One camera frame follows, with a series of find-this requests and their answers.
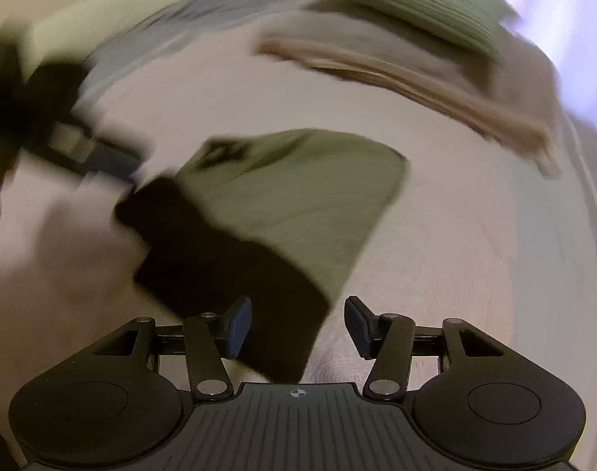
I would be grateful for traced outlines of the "grey and black sweatshirt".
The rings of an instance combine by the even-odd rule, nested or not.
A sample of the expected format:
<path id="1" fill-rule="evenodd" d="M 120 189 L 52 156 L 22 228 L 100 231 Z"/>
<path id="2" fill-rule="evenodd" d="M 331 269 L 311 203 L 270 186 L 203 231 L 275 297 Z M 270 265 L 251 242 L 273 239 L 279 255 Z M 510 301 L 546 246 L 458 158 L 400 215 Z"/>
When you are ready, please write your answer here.
<path id="1" fill-rule="evenodd" d="M 294 383 L 407 171 L 403 154 L 350 133 L 213 138 L 114 214 L 147 246 L 143 290 L 181 319 L 249 298 L 239 360 Z"/>

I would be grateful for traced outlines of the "pink and grey bedspread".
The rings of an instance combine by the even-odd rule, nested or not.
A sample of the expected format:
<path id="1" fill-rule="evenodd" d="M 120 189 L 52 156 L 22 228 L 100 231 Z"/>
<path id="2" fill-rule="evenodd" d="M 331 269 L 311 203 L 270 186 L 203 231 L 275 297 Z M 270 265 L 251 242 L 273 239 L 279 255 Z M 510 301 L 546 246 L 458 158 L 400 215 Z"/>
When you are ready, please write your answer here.
<path id="1" fill-rule="evenodd" d="M 409 159 L 403 192 L 372 234 L 345 294 L 420 323 L 460 317 L 578 390 L 574 454 L 597 469 L 597 138 L 557 130 L 560 173 L 390 90 L 257 52 L 282 0 L 201 0 L 145 20 L 94 52 L 81 104 L 104 128 L 150 145 L 153 177 L 214 135 L 320 128 L 368 136 Z M 137 315 L 167 313 L 134 288 L 143 251 L 110 221 L 119 189 L 78 184 L 23 159 L 2 198 L 0 430 L 11 396 L 49 366 Z"/>

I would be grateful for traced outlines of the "folded beige blanket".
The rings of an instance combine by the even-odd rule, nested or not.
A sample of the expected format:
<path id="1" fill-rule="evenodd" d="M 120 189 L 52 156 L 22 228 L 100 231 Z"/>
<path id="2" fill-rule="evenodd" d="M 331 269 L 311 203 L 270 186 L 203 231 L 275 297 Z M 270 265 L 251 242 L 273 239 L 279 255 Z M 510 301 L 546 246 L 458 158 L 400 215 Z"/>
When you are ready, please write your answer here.
<path id="1" fill-rule="evenodd" d="M 533 44 L 500 34 L 497 60 L 384 15 L 297 10 L 264 26 L 258 49 L 303 66 L 394 91 L 559 172 L 556 70 Z"/>

